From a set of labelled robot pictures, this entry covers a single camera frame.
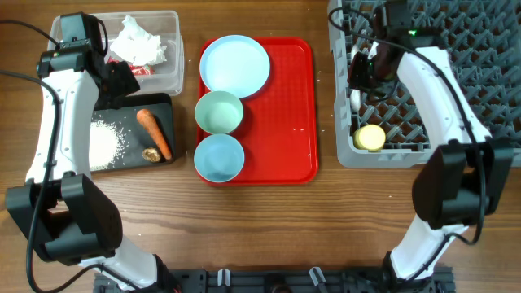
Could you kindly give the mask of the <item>red snack wrapper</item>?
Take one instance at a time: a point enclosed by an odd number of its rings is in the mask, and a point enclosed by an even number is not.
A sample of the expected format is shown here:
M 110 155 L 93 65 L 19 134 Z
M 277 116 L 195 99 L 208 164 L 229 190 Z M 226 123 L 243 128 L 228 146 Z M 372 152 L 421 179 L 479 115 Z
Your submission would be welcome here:
M 134 76 L 152 76 L 155 74 L 154 69 L 150 65 L 133 65 L 129 61 L 125 61 L 125 66 L 119 66 L 120 60 L 113 57 L 107 59 L 107 63 L 116 63 L 116 69 L 119 71 L 127 72 L 131 71 Z

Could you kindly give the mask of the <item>white napkin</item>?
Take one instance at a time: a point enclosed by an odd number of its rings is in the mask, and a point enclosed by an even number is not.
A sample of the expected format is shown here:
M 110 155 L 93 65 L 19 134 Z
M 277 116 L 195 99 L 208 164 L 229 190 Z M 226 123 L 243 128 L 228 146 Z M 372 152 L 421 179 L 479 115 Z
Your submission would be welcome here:
M 127 15 L 124 28 L 109 46 L 112 53 L 133 65 L 157 65 L 165 62 L 167 46 L 161 44 L 160 35 L 152 35 L 143 29 L 134 17 Z

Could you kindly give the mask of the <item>orange carrot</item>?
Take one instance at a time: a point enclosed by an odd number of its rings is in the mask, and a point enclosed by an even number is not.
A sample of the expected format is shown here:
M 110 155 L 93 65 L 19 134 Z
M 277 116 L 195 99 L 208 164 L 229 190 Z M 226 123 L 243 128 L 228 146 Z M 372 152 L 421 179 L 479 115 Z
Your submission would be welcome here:
M 151 139 L 158 146 L 161 154 L 166 160 L 170 160 L 173 158 L 173 154 L 170 150 L 170 147 L 158 126 L 155 117 L 151 111 L 148 109 L 142 109 L 137 112 L 137 120 L 138 123 L 148 132 Z

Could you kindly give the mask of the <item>yellow plastic cup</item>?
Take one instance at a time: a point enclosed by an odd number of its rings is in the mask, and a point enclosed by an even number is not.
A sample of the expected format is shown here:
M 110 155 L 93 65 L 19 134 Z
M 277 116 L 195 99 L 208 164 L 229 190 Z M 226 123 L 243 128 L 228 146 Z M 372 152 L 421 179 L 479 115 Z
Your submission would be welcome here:
M 366 125 L 353 135 L 353 144 L 359 150 L 381 151 L 386 142 L 386 134 L 378 125 Z

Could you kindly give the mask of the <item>white rice pile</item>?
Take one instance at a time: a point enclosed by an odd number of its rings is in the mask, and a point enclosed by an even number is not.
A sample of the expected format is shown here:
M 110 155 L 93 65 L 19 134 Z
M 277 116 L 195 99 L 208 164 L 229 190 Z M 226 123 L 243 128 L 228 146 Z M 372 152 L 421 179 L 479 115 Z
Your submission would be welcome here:
M 90 124 L 89 162 L 91 171 L 112 167 L 123 153 L 124 134 L 114 123 L 94 120 Z

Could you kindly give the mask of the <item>brown food scrap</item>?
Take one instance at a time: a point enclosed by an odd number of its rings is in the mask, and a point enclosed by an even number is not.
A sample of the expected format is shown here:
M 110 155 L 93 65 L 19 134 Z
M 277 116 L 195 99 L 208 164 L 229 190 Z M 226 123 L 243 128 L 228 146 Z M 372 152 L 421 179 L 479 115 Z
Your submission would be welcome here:
M 142 151 L 142 157 L 146 161 L 159 163 L 162 160 L 162 154 L 154 147 L 148 147 Z

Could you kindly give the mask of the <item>mint green bowl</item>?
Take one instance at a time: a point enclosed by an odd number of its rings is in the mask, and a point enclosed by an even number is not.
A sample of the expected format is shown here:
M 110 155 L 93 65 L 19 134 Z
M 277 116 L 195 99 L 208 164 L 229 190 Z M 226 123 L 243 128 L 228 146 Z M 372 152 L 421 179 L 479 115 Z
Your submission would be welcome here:
M 243 115 L 241 100 L 226 91 L 206 93 L 195 106 L 198 126 L 210 134 L 232 133 L 241 124 Z

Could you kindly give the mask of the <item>light blue bowl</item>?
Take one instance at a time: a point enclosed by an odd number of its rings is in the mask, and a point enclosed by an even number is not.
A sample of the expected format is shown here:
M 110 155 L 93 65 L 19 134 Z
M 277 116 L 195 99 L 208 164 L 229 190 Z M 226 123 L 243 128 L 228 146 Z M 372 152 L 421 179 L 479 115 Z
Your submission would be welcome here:
M 213 134 L 195 149 L 197 173 L 212 183 L 224 183 L 237 177 L 244 166 L 245 153 L 240 142 L 228 134 Z

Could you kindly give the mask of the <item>white plastic spoon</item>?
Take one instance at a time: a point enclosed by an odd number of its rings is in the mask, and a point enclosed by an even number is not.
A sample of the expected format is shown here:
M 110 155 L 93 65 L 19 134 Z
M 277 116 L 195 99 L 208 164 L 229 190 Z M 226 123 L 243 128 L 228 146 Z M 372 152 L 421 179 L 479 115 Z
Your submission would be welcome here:
M 351 109 L 354 112 L 359 112 L 361 109 L 361 91 L 352 90 L 349 99 L 350 99 Z

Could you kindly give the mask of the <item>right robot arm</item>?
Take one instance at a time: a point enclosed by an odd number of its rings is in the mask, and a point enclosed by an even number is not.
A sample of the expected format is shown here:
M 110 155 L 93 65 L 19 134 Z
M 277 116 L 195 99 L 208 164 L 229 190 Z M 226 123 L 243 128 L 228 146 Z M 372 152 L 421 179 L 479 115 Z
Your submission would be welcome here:
M 367 94 L 391 81 L 403 84 L 432 149 L 413 184 L 416 216 L 387 254 L 394 285 L 406 286 L 429 278 L 453 240 L 469 246 L 479 241 L 484 218 L 497 209 L 514 152 L 475 117 L 437 29 L 414 27 L 406 1 L 387 1 L 368 19 L 374 53 L 352 57 L 348 84 Z

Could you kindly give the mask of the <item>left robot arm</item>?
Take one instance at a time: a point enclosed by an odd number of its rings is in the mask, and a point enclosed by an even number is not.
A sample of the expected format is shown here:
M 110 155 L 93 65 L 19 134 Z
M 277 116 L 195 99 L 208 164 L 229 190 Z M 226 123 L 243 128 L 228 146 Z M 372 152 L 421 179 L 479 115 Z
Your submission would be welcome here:
M 175 281 L 161 259 L 127 239 L 116 205 L 92 182 L 90 123 L 96 107 L 139 90 L 125 63 L 107 63 L 104 23 L 83 12 L 62 15 L 63 39 L 41 55 L 34 82 L 43 113 L 36 155 L 6 207 L 28 244 L 28 284 L 37 283 L 32 258 L 98 270 L 123 291 L 162 292 Z

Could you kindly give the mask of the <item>grey dishwasher rack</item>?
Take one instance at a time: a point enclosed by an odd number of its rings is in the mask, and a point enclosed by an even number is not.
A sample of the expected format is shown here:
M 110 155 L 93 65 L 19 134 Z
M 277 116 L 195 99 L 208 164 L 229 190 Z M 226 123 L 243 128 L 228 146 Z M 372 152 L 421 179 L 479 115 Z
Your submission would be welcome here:
M 426 128 L 401 83 L 361 93 L 361 109 L 351 109 L 348 83 L 351 50 L 369 53 L 373 32 L 368 19 L 379 1 L 331 0 L 329 42 L 335 65 L 335 135 L 338 161 L 346 168 L 409 168 L 428 161 Z M 441 32 L 450 64 L 475 117 L 494 138 L 507 138 L 520 165 L 520 3 L 518 1 L 410 1 L 411 24 Z M 378 125 L 386 134 L 381 151 L 359 150 L 353 135 Z

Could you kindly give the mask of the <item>clear plastic bin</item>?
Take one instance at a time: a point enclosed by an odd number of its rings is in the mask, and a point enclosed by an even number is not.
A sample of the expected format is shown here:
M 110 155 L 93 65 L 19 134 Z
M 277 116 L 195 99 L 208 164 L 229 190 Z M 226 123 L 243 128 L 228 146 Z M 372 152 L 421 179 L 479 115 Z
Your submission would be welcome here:
M 138 83 L 137 94 L 179 95 L 184 80 L 184 44 L 176 11 L 94 13 L 104 63 L 125 62 Z

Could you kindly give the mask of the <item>red plastic tray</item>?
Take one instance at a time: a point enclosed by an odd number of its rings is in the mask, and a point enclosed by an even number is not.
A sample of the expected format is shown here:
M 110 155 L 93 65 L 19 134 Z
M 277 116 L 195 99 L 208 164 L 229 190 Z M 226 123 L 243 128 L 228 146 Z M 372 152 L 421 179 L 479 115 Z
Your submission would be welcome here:
M 270 61 L 261 90 L 243 102 L 245 117 L 231 136 L 245 163 L 227 186 L 295 185 L 318 171 L 313 51 L 298 37 L 257 37 Z

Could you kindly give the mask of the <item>light blue plate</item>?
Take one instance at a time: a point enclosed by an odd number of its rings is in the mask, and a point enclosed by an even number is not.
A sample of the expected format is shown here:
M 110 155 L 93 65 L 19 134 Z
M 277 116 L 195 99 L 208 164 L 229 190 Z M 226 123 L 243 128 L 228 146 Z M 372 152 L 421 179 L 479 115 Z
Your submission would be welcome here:
M 270 60 L 265 48 L 244 35 L 228 35 L 211 42 L 199 62 L 199 74 L 211 91 L 237 98 L 258 92 L 269 79 Z

